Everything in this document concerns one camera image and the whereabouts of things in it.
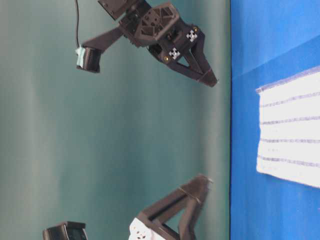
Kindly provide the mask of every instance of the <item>green backdrop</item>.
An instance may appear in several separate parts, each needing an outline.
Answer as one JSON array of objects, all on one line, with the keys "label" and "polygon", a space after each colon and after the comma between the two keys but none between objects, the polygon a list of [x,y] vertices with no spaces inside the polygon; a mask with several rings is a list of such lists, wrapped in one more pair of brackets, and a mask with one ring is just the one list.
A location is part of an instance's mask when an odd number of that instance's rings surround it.
[{"label": "green backdrop", "polygon": [[[206,33],[215,88],[125,38],[101,74],[77,70],[73,0],[0,0],[0,239],[40,240],[64,220],[86,222],[89,240],[128,239],[140,210],[200,172],[214,183],[198,239],[229,238],[230,3],[172,3]],[[79,5],[81,41],[115,26]]]}]

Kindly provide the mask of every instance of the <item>striped cloth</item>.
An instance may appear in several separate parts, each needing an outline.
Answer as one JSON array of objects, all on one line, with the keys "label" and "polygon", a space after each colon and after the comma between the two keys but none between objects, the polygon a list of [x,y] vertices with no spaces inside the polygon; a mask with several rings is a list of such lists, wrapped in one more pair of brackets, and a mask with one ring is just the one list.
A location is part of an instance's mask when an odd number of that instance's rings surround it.
[{"label": "striped cloth", "polygon": [[257,171],[320,188],[320,67],[256,91]]}]

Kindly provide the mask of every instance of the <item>blue table surface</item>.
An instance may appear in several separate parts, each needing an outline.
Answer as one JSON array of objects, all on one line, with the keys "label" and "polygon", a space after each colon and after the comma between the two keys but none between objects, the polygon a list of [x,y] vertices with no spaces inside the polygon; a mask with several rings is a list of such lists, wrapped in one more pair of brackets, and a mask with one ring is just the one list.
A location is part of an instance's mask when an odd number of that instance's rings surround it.
[{"label": "blue table surface", "polygon": [[320,189],[256,171],[256,89],[320,65],[320,1],[232,0],[231,17],[231,240],[318,240]]}]

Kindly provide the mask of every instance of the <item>black cable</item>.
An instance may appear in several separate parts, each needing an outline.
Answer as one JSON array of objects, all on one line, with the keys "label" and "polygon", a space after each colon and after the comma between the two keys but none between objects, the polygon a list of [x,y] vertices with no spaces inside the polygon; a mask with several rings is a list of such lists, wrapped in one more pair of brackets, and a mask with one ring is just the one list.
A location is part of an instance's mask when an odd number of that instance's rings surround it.
[{"label": "black cable", "polygon": [[79,44],[79,4],[78,0],[74,0],[75,2],[75,11],[76,11],[76,27],[75,27],[75,44],[77,48],[80,47]]}]

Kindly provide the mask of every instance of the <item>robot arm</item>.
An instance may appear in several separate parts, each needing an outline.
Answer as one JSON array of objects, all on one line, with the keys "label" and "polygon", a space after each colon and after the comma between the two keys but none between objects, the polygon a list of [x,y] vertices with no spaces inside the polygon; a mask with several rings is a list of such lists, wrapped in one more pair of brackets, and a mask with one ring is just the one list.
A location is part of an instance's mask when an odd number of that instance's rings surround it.
[{"label": "robot arm", "polygon": [[[199,175],[142,210],[131,223],[129,240],[196,240],[194,228],[207,198],[210,180]],[[178,232],[166,222],[181,210]],[[63,222],[43,231],[43,240],[88,240],[86,225]]]},{"label": "robot arm", "polygon": [[[205,34],[186,24],[170,3],[151,7],[145,0],[99,0],[119,26],[86,41],[76,52],[77,68],[100,72],[101,54],[122,35],[137,48],[147,47],[151,55],[170,69],[213,87],[218,82],[204,54]],[[180,63],[185,58],[187,65]]]}]

